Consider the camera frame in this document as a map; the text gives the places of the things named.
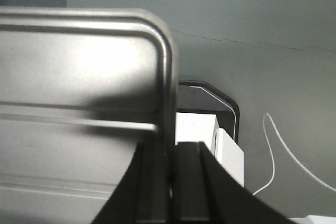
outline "white cable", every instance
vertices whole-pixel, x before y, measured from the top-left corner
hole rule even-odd
[[[294,154],[290,151],[290,149],[287,147],[287,145],[285,144],[285,142],[283,141],[277,127],[275,126],[275,123],[272,119],[272,117],[266,112],[266,114],[264,115],[264,118],[263,118],[263,128],[264,128],[264,134],[265,134],[265,137],[266,137],[266,140],[268,142],[268,146],[270,147],[269,145],[269,141],[268,141],[268,138],[267,138],[267,134],[266,134],[266,131],[265,131],[265,116],[268,116],[271,123],[272,123],[272,126],[281,142],[281,144],[284,146],[285,150],[288,152],[288,154],[291,156],[291,158],[293,158],[293,160],[295,161],[295,163],[297,163],[301,169],[303,169],[311,178],[313,178],[317,183],[319,183],[321,186],[327,188],[327,189],[330,189],[332,190],[333,192],[336,193],[336,188],[328,185],[327,183],[323,182],[322,180],[320,180],[317,176],[315,176],[311,171],[309,171],[304,165],[302,165],[302,163],[294,156]],[[272,175],[272,178],[274,176],[274,160],[273,160],[273,154],[272,154],[272,151],[271,151],[271,155],[272,155],[272,161],[273,161],[273,175]],[[265,189],[267,186],[269,186],[269,184],[271,183],[272,179],[270,180],[269,183],[267,183],[264,187],[262,187],[261,189],[257,190],[255,193],[253,193],[253,195],[256,195],[258,192],[260,192],[261,190]]]
[[[254,193],[253,193],[253,195],[256,195],[257,193],[259,193],[260,191],[262,191],[262,190],[264,190],[266,187],[268,187],[271,183],[272,183],[272,181],[273,181],[273,179],[274,179],[274,174],[275,174],[275,165],[274,165],[274,157],[273,157],[273,152],[272,152],[272,148],[271,148],[271,146],[270,146],[270,144],[269,144],[269,140],[268,140],[268,136],[267,136],[267,133],[266,133],[266,130],[265,130],[265,117],[266,117],[266,114],[264,115],[264,117],[262,118],[262,128],[264,129],[264,135],[265,135],[265,138],[266,138],[266,141],[267,141],[267,144],[268,144],[268,148],[269,148],[269,152],[270,152],[270,154],[271,154],[271,158],[272,158],[272,176],[271,176],[271,179],[269,180],[269,182],[266,184],[266,185],[264,185],[262,188],[260,188],[260,189],[258,189],[258,190],[256,190]]]

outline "metal tray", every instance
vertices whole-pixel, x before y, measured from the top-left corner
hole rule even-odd
[[[139,9],[0,8],[0,220],[89,223],[139,141],[174,145],[176,48]]]

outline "white box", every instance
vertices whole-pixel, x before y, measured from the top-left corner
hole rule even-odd
[[[308,215],[305,218],[289,218],[299,224],[335,224],[336,217]]]
[[[215,158],[244,187],[244,152],[224,129],[216,131]]]
[[[204,142],[215,154],[217,116],[213,114],[177,113],[175,144],[179,142]]]

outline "gray wall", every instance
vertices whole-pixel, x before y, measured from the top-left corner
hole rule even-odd
[[[170,25],[181,77],[211,83],[240,107],[248,190],[271,175],[266,111],[298,159],[336,187],[335,0],[68,0],[68,7],[140,7]],[[336,194],[294,163],[268,121],[266,130],[276,175],[258,197],[287,216],[336,216]]]

